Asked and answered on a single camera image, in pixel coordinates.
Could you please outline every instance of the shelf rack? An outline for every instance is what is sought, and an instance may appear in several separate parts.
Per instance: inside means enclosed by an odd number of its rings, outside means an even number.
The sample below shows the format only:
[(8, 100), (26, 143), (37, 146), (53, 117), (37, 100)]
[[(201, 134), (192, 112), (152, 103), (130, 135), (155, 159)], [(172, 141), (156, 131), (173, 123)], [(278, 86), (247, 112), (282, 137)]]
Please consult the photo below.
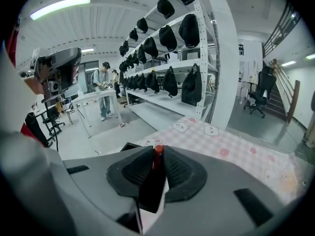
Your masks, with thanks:
[[(147, 20), (149, 30), (147, 34), (141, 34), (140, 30), (136, 27), (137, 33), (139, 36), (138, 41), (141, 41), (140, 44), (135, 45), (135, 41), (127, 37), (129, 47), (133, 47), (133, 50), (129, 50), (124, 57), (120, 58), (118, 64), (123, 62), (130, 54), (133, 55), (135, 50), (138, 50), (141, 44), (144, 44), (145, 39), (148, 37), (152, 37), (155, 40), (157, 45), (157, 49), (159, 51), (159, 57), (164, 56), (168, 53), (166, 47), (161, 46), (159, 42), (159, 29), (161, 27), (165, 27), (165, 25), (171, 26), (175, 37), (177, 39), (178, 48), (180, 50), (184, 45), (184, 41), (178, 34), (178, 29), (184, 17), (188, 14), (195, 14), (198, 29), (199, 29), (199, 47), (200, 47), (200, 58), (199, 59), (188, 59), (183, 61), (172, 62), (168, 64), (159, 65), (156, 67), (144, 69), (138, 72), (131, 72), (128, 70), (124, 77), (128, 78), (130, 76), (147, 75), (151, 73), (152, 69), (156, 71), (159, 75), (163, 74), (168, 70), (170, 66), (173, 67), (175, 74), (182, 73), (187, 74), (193, 64), (196, 63), (200, 68), (201, 79), (202, 79), (202, 99), (197, 103), (197, 106), (192, 106), (181, 101), (181, 91), (179, 90), (178, 95), (170, 98), (168, 96), (168, 92), (160, 90), (158, 94), (155, 94), (151, 89), (145, 93), (143, 90), (126, 90), (127, 98), (128, 94), (135, 95), (145, 102), (140, 103), (138, 105), (128, 105), (130, 110), (135, 112), (138, 116), (140, 116), (144, 121), (150, 124), (157, 130), (162, 129), (165, 126), (169, 126), (176, 120), (180, 119), (182, 116), (190, 116), (196, 119), (201, 119), (203, 121), (209, 119), (209, 114), (211, 110), (214, 108), (215, 104), (213, 104), (213, 99), (215, 97), (215, 92), (209, 94), (206, 91), (208, 75), (210, 73), (218, 74), (219, 67), (216, 65), (214, 67), (209, 63), (208, 54), (209, 47), (208, 45), (212, 43), (212, 52), (216, 52), (217, 57), (219, 53), (219, 45), (218, 40), (216, 39), (214, 24), (211, 24), (211, 19), (209, 15), (206, 13), (202, 3), (200, 0), (195, 0), (189, 6), (185, 6), (182, 4), (180, 0), (169, 0), (175, 8), (175, 14), (170, 17), (168, 20), (164, 19), (162, 14), (157, 11), (157, 7), (152, 8), (144, 18)], [(151, 59), (151, 56), (146, 54), (147, 60)]]

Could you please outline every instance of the gray floor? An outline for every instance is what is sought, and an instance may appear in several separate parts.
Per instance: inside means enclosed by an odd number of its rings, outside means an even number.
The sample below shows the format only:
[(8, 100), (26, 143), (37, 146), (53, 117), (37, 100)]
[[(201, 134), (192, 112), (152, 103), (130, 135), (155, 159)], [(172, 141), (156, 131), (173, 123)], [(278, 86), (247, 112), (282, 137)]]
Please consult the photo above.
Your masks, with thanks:
[[(126, 123), (126, 126), (122, 128), (114, 116), (100, 121), (98, 103), (90, 101), (85, 109), (92, 125), (88, 128), (91, 138), (88, 138), (84, 132), (77, 113), (71, 114), (73, 124), (69, 122), (66, 114), (62, 114), (58, 119), (65, 123), (65, 126), (61, 126), (62, 132), (57, 136), (62, 160), (93, 157), (120, 151), (127, 142), (134, 143), (156, 132), (145, 121), (122, 106), (120, 106), (121, 116), (123, 122)], [(49, 137), (42, 120), (40, 118), (37, 120), (43, 133)], [(51, 148), (56, 149), (56, 142)]]
[(235, 100), (227, 131), (264, 147), (295, 153), (315, 165), (315, 151), (303, 143), (305, 130), (296, 121), (288, 124), (268, 113), (262, 119), (258, 111), (250, 115), (249, 109), (243, 109), (243, 105)]

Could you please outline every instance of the gray shirt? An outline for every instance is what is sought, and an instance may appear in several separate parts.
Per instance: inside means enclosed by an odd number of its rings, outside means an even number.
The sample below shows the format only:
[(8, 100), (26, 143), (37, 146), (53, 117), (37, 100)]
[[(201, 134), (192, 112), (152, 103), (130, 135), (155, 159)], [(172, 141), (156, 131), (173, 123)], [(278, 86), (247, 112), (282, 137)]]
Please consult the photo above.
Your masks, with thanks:
[(93, 78), (94, 78), (94, 83), (101, 83), (101, 84), (103, 82), (108, 83), (108, 72), (106, 71), (102, 73), (99, 70), (95, 70)]

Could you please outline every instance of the ceiling light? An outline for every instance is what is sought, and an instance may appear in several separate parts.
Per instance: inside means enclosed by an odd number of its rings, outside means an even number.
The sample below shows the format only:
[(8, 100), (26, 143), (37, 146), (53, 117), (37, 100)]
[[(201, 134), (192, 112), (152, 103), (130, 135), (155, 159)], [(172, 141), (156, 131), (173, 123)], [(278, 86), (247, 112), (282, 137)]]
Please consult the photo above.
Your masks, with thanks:
[(311, 55), (308, 55), (306, 56), (307, 59), (314, 59), (315, 58), (315, 53), (314, 54), (311, 54)]
[(94, 51), (94, 48), (84, 49), (81, 51), (81, 53), (92, 52), (92, 51)]
[(91, 68), (91, 69), (86, 69), (85, 71), (87, 72), (87, 71), (93, 71), (93, 70), (96, 70), (96, 69), (98, 69), (98, 67), (96, 67), (96, 68)]
[(295, 63), (296, 63), (295, 61), (290, 61), (290, 62), (288, 62), (288, 63), (282, 64), (281, 66), (292, 65), (292, 64), (295, 64)]
[(32, 13), (30, 15), (30, 17), (33, 20), (36, 20), (36, 19), (38, 19), (38, 18), (40, 18), (46, 14), (53, 12), (53, 11), (67, 8), (67, 7), (74, 6), (74, 5), (86, 4), (86, 3), (90, 3), (90, 2), (91, 2), (91, 0), (62, 0), (62, 1), (53, 3), (49, 6), (46, 6), (42, 9)]

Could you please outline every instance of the pink tablecloth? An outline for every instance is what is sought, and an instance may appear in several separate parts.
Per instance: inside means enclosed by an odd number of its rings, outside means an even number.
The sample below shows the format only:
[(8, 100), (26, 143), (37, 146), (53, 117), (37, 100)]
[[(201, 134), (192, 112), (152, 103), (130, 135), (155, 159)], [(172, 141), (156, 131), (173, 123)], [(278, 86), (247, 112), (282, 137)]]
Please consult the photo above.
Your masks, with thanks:
[(305, 188), (295, 155), (261, 147), (194, 118), (183, 117), (138, 144), (170, 145), (234, 163), (269, 186), (284, 204), (300, 196)]

